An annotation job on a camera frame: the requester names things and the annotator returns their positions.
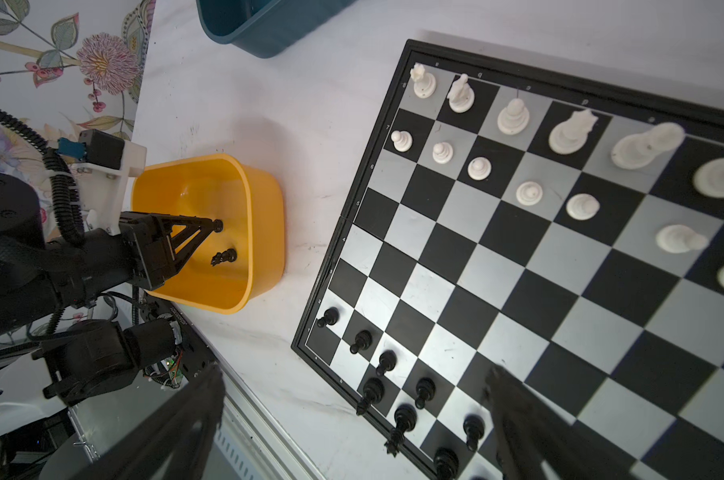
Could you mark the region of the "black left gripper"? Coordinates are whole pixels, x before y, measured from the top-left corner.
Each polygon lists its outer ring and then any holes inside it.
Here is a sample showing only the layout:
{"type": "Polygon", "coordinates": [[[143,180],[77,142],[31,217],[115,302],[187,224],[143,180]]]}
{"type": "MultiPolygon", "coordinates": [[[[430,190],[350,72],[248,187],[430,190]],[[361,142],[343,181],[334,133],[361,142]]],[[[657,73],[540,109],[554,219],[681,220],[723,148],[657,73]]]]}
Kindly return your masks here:
{"type": "Polygon", "coordinates": [[[224,224],[220,219],[123,212],[119,228],[132,255],[128,282],[153,291],[175,276],[210,234],[222,232],[224,224]]]}

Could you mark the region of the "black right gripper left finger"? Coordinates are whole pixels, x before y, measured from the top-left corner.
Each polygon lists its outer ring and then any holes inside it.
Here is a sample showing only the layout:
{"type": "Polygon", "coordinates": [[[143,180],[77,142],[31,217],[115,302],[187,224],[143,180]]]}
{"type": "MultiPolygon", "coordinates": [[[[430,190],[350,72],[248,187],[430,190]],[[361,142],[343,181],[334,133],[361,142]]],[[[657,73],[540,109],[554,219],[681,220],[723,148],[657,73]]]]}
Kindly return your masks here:
{"type": "Polygon", "coordinates": [[[221,424],[225,393],[220,366],[207,365],[104,456],[74,477],[149,479],[165,467],[165,479],[200,479],[221,424]]]}

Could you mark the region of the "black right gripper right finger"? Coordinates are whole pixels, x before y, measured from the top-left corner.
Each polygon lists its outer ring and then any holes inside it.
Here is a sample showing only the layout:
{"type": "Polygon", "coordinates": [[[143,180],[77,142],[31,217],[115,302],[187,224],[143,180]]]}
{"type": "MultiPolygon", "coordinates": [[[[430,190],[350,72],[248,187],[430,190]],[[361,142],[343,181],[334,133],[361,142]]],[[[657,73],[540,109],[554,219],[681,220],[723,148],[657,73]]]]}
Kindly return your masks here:
{"type": "Polygon", "coordinates": [[[633,477],[503,366],[489,367],[484,394],[505,479],[544,479],[544,464],[561,479],[633,477]]]}

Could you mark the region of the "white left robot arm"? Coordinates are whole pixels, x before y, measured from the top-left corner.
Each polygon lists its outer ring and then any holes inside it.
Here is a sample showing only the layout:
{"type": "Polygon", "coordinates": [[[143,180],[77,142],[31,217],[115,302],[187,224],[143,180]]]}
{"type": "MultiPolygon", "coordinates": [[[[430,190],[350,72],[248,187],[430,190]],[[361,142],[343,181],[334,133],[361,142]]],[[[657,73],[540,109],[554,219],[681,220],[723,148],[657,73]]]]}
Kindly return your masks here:
{"type": "Polygon", "coordinates": [[[121,231],[89,231],[81,246],[43,238],[37,194],[0,173],[0,335],[123,283],[152,291],[176,276],[219,219],[124,212],[121,231]]]}

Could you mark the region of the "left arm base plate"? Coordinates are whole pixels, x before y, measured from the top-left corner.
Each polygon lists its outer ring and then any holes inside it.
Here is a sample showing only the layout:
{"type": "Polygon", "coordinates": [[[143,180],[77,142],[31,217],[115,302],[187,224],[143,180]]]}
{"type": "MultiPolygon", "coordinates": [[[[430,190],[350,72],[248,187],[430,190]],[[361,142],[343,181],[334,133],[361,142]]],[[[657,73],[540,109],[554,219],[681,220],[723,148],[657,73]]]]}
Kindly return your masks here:
{"type": "Polygon", "coordinates": [[[43,359],[51,377],[44,398],[73,406],[129,386],[147,367],[167,358],[177,358],[174,372],[189,380],[216,362],[173,303],[150,296],[142,314],[145,321],[127,329],[115,321],[83,322],[43,341],[32,359],[43,359]]]}

